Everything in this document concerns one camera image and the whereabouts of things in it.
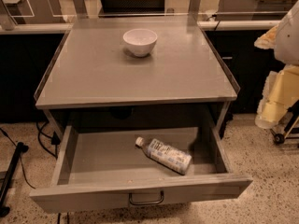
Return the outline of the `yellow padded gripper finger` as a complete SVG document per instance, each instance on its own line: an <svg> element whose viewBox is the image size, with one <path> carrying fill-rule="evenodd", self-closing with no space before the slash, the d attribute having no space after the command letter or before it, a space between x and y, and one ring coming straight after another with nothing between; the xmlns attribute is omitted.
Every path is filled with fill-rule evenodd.
<svg viewBox="0 0 299 224"><path fill-rule="evenodd" d="M273 49L276 45L277 29L278 26L276 25L258 37L254 42L254 46L259 49Z"/></svg>
<svg viewBox="0 0 299 224"><path fill-rule="evenodd" d="M262 129L273 128L298 100L299 66L286 65L279 72L271 71L264 83L255 124Z"/></svg>

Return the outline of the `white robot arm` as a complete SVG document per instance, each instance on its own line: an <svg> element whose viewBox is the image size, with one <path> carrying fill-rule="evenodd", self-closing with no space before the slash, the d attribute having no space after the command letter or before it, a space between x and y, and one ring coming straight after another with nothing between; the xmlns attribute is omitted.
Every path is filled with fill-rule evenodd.
<svg viewBox="0 0 299 224"><path fill-rule="evenodd" d="M275 58L285 63L281 71L271 72L266 79L255 118L258 127L271 129L299 100L299 1L254 46L273 49Z"/></svg>

